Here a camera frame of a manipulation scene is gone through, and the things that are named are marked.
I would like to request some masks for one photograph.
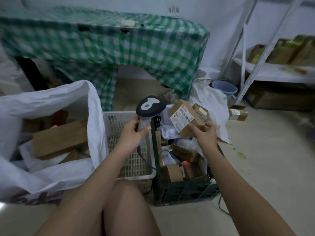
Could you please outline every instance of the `hand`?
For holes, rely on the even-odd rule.
[[[130,120],[120,134],[119,141],[115,147],[116,150],[123,151],[126,156],[129,156],[140,144],[141,139],[151,130],[151,127],[144,127],[140,132],[135,129],[139,123],[139,116]]]
[[[215,125],[211,122],[205,122],[205,124],[205,132],[200,131],[199,128],[191,123],[188,124],[188,127],[194,132],[198,145],[203,152],[218,151]]]

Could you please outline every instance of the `plastic crate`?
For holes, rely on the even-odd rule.
[[[184,203],[200,202],[216,197],[220,191],[211,178],[213,175],[208,166],[209,179],[194,179],[182,182],[164,183],[159,165],[159,155],[155,137],[155,129],[160,126],[160,116],[152,119],[153,150],[155,155],[156,177],[153,179],[154,204],[156,206],[169,206]]]
[[[135,116],[135,111],[103,112],[109,152],[116,146],[125,124]],[[146,135],[146,143],[141,147],[141,152],[143,158],[155,168],[151,132]],[[151,191],[152,179],[155,176],[156,170],[149,167],[134,151],[124,162],[118,177],[135,181],[140,191],[147,193]]]

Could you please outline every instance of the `white plastic basket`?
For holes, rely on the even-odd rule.
[[[116,146],[124,125],[136,116],[135,111],[103,112],[108,150],[111,152]],[[141,147],[142,157],[155,168],[154,151],[151,131],[146,135],[146,143]],[[147,193],[151,190],[152,179],[156,170],[149,167],[134,151],[124,162],[118,178],[136,181],[140,191]]]

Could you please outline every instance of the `dark green plastic crate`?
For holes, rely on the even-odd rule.
[[[154,204],[156,206],[170,206],[177,204],[185,204],[192,202],[200,202],[213,199],[220,191],[217,184],[210,181],[213,178],[211,170],[208,166],[209,179],[194,179],[182,182],[163,183],[161,176],[161,168],[159,164],[159,155],[157,150],[157,142],[155,130],[160,125],[160,116],[156,116],[151,121],[152,142],[155,158],[155,166],[157,175],[153,179],[152,187],[154,191]]]

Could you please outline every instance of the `shelf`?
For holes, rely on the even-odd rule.
[[[234,58],[233,60],[238,65],[242,65],[240,58]],[[301,75],[296,72],[288,73],[284,71],[283,69],[286,66],[287,65],[264,63],[254,80],[315,84],[315,67],[301,67],[301,69],[309,71],[306,75]],[[245,69],[249,73],[253,72],[254,67],[255,65],[252,63],[246,62],[245,64]]]

